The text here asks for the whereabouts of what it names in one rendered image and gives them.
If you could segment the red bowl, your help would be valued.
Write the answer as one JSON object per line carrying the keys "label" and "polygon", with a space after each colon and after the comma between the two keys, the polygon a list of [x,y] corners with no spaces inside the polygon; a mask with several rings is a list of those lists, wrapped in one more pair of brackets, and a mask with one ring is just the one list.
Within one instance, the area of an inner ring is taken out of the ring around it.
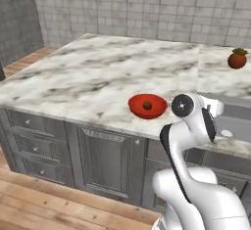
{"label": "red bowl", "polygon": [[[149,101],[152,103],[151,110],[145,110],[143,103]],[[168,108],[168,102],[154,94],[137,94],[130,97],[127,101],[130,111],[136,116],[144,119],[153,119],[161,116]]]}

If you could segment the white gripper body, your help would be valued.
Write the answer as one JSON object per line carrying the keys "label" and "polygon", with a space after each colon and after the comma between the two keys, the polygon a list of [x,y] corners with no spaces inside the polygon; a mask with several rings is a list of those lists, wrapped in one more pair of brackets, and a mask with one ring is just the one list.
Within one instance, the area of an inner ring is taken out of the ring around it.
{"label": "white gripper body", "polygon": [[202,97],[204,108],[207,109],[212,116],[221,115],[224,112],[225,105],[216,99]]}

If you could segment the grey sink basin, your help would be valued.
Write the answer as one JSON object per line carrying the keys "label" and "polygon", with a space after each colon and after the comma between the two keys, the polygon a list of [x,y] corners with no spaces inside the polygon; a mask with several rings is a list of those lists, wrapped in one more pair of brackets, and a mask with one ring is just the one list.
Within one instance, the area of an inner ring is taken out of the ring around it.
{"label": "grey sink basin", "polygon": [[225,105],[223,113],[216,118],[218,133],[228,130],[234,139],[251,143],[251,99],[203,92],[200,95]]}

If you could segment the brown pot with green plant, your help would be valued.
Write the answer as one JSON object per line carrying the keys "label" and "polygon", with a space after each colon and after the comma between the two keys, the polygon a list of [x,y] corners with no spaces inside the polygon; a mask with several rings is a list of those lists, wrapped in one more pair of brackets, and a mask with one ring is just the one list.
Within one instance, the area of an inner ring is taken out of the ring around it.
{"label": "brown pot with green plant", "polygon": [[241,69],[246,65],[248,51],[243,48],[234,48],[227,58],[227,64],[232,69]]}

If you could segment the grey cabinet door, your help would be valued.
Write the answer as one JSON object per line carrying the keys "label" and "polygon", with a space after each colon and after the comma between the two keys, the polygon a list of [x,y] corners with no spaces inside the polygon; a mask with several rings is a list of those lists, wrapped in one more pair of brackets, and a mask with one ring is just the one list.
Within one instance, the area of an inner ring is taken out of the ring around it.
{"label": "grey cabinet door", "polygon": [[145,158],[142,206],[163,213],[166,203],[158,198],[152,187],[153,175],[162,169],[170,168],[168,156],[159,140],[149,139]]}
{"label": "grey cabinet door", "polygon": [[251,176],[216,169],[213,169],[213,171],[217,175],[219,185],[227,187],[231,191],[235,187],[237,189],[235,194],[244,206],[251,207]]}
{"label": "grey cabinet door", "polygon": [[83,170],[83,186],[107,197],[140,201],[144,140],[94,129],[76,130]]}

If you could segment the grey false panel under sink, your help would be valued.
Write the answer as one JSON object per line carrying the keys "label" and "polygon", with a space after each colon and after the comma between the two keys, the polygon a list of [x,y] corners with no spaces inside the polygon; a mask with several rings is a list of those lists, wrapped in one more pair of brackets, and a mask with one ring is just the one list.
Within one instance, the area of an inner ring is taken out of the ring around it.
{"label": "grey false panel under sink", "polygon": [[248,159],[191,149],[186,154],[186,161],[251,176],[251,161]]}

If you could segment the grey drawer front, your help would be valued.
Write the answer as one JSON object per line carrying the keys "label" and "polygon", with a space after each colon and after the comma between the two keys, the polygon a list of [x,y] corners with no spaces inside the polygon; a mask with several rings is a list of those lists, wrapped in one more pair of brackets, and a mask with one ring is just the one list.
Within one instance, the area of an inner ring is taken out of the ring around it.
{"label": "grey drawer front", "polygon": [[20,172],[31,176],[68,187],[74,187],[75,185],[73,172],[69,167],[42,161],[32,161],[26,158],[19,158],[18,166]]}
{"label": "grey drawer front", "polygon": [[7,110],[7,117],[11,125],[17,128],[48,135],[62,141],[66,140],[65,126],[61,120],[12,110]]}
{"label": "grey drawer front", "polygon": [[47,138],[37,138],[35,136],[15,134],[13,149],[16,149],[20,153],[25,153],[63,165],[71,164],[68,145],[64,142],[58,142]]}

